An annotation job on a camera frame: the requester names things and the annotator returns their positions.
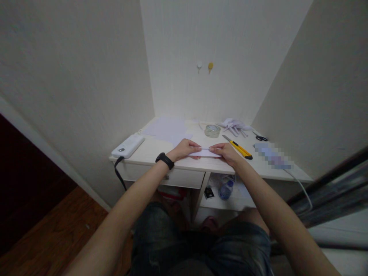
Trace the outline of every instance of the black cable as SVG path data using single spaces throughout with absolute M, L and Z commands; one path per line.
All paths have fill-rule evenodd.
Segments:
M 118 177 L 118 179 L 120 180 L 120 182 L 123 184 L 124 186 L 124 189 L 127 190 L 126 186 L 125 186 L 125 183 L 124 183 L 124 180 L 122 179 L 122 177 L 120 176 L 120 173 L 118 172 L 118 170 L 116 169 L 116 166 L 119 164 L 119 162 L 121 160 L 124 160 L 124 157 L 119 157 L 116 162 L 115 162 L 115 165 L 114 165 L 114 168 L 115 168 L 115 173 L 116 173 L 116 176 Z

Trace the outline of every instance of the wooden floor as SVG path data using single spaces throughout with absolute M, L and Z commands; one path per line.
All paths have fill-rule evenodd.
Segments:
M 75 188 L 0 258 L 0 275 L 61 275 L 106 216 L 100 205 Z M 130 236 L 114 275 L 128 271 L 132 244 Z

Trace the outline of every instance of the hand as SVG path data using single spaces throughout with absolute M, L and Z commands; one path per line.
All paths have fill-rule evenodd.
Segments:
M 166 156 L 171 159 L 172 162 L 176 162 L 184 157 L 186 157 L 188 154 L 199 152 L 202 148 L 197 143 L 188 140 L 183 139 L 181 142 L 172 150 L 170 151 Z M 193 159 L 199 159 L 199 156 L 191 156 Z
M 243 158 L 235 151 L 230 143 L 216 144 L 209 148 L 212 153 L 222 155 L 222 158 L 230 166 L 235 166 L 238 162 L 243 161 Z

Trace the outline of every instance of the white cable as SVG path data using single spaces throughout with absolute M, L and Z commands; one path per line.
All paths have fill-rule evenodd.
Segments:
M 307 194 L 307 191 L 304 189 L 304 186 L 300 183 L 300 181 L 291 172 L 288 172 L 286 169 L 284 169 L 284 171 L 286 171 L 288 174 L 290 174 L 300 184 L 300 186 L 302 187 L 303 192 L 306 194 L 306 197 L 307 197 L 308 202 L 309 202 L 309 209 L 305 212 L 311 211 L 313 209 L 313 204 L 312 204 L 311 199 L 309 198 L 309 196 Z

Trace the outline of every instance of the yellow utility knife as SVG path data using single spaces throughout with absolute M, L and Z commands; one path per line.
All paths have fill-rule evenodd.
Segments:
M 239 146 L 234 141 L 230 140 L 229 137 L 227 137 L 226 135 L 223 135 L 223 137 L 226 140 L 228 140 L 230 142 L 230 144 L 232 144 L 234 146 L 234 148 L 236 148 L 237 151 L 239 151 L 245 159 L 248 159 L 248 160 L 252 160 L 253 159 L 253 156 L 249 152 L 247 152 L 245 149 L 243 149 L 241 146 Z

